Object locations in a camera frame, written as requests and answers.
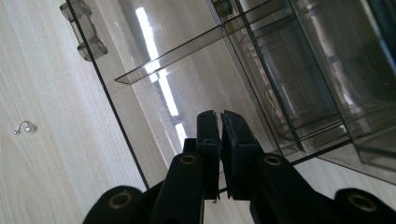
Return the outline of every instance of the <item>white wooden surface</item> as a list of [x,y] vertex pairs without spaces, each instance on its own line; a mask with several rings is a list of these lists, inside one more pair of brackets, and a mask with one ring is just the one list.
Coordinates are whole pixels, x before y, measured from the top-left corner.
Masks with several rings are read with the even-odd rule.
[[[63,2],[0,1],[0,223],[80,223],[106,190],[144,189]],[[24,119],[37,131],[14,135]]]

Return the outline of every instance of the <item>wood grain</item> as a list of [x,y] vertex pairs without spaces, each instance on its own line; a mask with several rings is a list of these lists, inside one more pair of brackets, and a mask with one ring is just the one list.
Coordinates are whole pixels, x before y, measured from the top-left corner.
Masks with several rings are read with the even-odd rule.
[[[145,189],[63,2],[0,2],[0,223],[79,223],[106,190]],[[14,135],[23,119],[37,131]]]

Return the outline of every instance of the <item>screw hole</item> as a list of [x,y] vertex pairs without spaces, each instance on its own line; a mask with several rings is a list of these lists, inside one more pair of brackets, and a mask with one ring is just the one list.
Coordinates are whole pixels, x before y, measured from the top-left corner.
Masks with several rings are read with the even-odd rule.
[[132,201],[132,194],[128,191],[113,195],[108,201],[108,206],[114,209],[120,209],[127,206]]
[[275,156],[267,156],[264,158],[264,161],[270,165],[280,165],[282,163],[282,160]]
[[193,163],[195,162],[195,157],[190,156],[190,155],[188,155],[188,156],[182,156],[182,157],[180,158],[180,161],[181,161],[181,163],[183,163],[183,164],[190,165],[190,164],[193,164]]
[[364,212],[375,212],[377,207],[376,204],[373,203],[370,199],[363,197],[357,193],[350,194],[347,199],[350,203],[352,203],[355,207],[359,208]]

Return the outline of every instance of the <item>black plastic part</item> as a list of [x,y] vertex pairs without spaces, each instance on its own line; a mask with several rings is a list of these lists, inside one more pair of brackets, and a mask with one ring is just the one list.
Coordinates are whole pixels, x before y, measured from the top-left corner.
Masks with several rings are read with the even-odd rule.
[[197,153],[176,155],[149,223],[202,223],[204,214],[204,159]]
[[221,141],[216,113],[203,112],[197,117],[196,152],[205,159],[205,199],[219,197],[219,167]]
[[126,186],[110,189],[96,202],[83,223],[130,224],[137,218],[136,211],[141,199],[142,192],[139,189]]
[[255,224],[279,223],[270,204],[259,189],[255,190],[255,193],[252,195],[249,210]]
[[340,189],[334,201],[347,223],[396,223],[395,211],[363,190]]
[[279,223],[342,223],[286,159],[262,153],[256,164],[257,183]]
[[255,159],[262,148],[245,119],[231,111],[221,114],[223,121],[221,160],[227,183],[228,197],[250,200]]
[[196,138],[184,139],[183,153],[184,152],[196,152],[197,140]]
[[137,208],[137,212],[135,213],[132,223],[149,223],[152,210],[157,202],[162,186],[163,181],[143,193],[141,203]]

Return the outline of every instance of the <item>metal screw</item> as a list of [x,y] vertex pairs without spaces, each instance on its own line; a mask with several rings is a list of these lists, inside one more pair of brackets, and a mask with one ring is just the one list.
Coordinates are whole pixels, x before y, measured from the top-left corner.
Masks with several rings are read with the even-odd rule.
[[186,165],[190,165],[195,163],[195,157],[191,156],[191,155],[187,155],[187,156],[182,156],[180,158],[181,163],[186,164]]
[[282,164],[282,160],[280,160],[278,157],[275,156],[264,157],[264,161],[274,166]]
[[349,200],[350,203],[352,203],[355,207],[359,208],[360,210],[364,212],[375,212],[377,207],[376,204],[373,203],[370,199],[361,196],[357,193],[351,193],[347,196],[347,199]]
[[128,191],[120,192],[113,195],[108,201],[108,206],[114,209],[120,209],[127,206],[132,201],[132,194]]

